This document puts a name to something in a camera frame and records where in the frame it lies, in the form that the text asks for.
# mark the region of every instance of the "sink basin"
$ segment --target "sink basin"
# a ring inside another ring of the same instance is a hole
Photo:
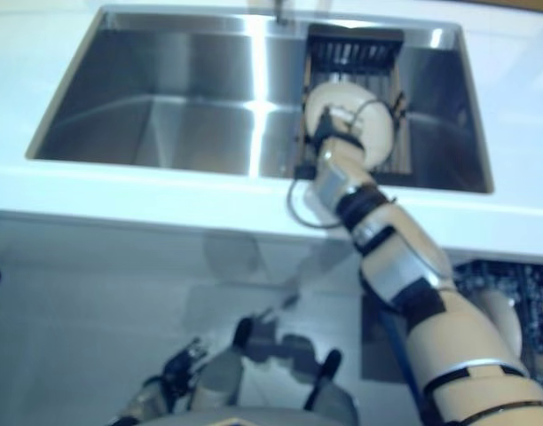
[[[381,184],[492,191],[459,27],[305,13],[278,25],[266,14],[207,13],[102,8],[28,158],[291,178],[309,26],[398,28],[391,85],[376,75],[316,80],[351,79],[388,102],[405,94],[394,153],[373,172]]]

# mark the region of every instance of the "wire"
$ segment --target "wire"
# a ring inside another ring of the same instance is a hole
[[[300,225],[307,226],[308,228],[313,229],[335,229],[340,226],[342,226],[341,222],[337,222],[334,224],[313,224],[311,222],[306,221],[305,219],[301,218],[299,214],[295,211],[295,205],[293,203],[293,191],[295,190],[295,186],[297,185],[297,182],[299,182],[299,179],[295,178],[291,182],[291,185],[289,186],[289,190],[287,191],[287,210],[289,211],[289,214],[291,217]]]
[[[352,130],[352,128],[354,128],[354,126],[355,126],[356,123],[357,123],[358,116],[362,113],[362,111],[364,111],[364,109],[365,109],[366,107],[368,107],[369,105],[372,105],[372,104],[382,104],[382,105],[384,105],[386,108],[389,109],[388,105],[386,105],[386,102],[384,102],[383,100],[379,100],[378,98],[369,99],[369,100],[363,102],[362,104],[360,104],[360,106],[359,106],[359,107],[357,108],[357,110],[354,112],[354,115],[352,116],[352,121],[350,122],[349,129]]]

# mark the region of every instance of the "white countertop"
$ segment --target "white countertop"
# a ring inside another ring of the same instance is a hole
[[[289,236],[324,235],[301,227],[288,215],[286,180],[25,157],[101,3],[0,0],[0,210]],[[266,4],[266,0],[226,3],[245,7]],[[319,6],[335,12],[460,23],[473,69],[494,193],[383,189],[388,196],[397,196],[437,242],[449,249],[543,256],[543,14],[422,0],[288,3],[300,9]],[[222,6],[217,0],[195,2],[198,4]],[[303,201],[304,192],[305,184],[300,184],[295,193],[299,210],[317,219],[315,208]],[[316,202],[311,199],[310,205]],[[343,235],[334,232],[334,236]]]

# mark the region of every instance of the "dish rack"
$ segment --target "dish rack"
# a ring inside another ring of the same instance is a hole
[[[522,361],[543,386],[543,265],[476,260],[455,268],[465,296],[495,288],[514,300],[522,326]]]
[[[308,94],[325,82],[348,82],[371,91],[394,117],[395,140],[389,158],[371,170],[383,182],[388,175],[412,173],[410,141],[405,120],[405,96],[401,91],[397,56],[404,33],[387,28],[345,28],[322,24],[309,27],[306,45],[303,108]],[[302,119],[300,165],[314,165],[316,153],[309,147]]]

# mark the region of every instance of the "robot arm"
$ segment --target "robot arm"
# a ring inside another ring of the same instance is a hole
[[[364,149],[337,137],[319,148],[313,187],[362,255],[360,275],[407,323],[405,342],[428,424],[543,425],[543,389],[494,325],[457,291],[444,251],[378,189]]]

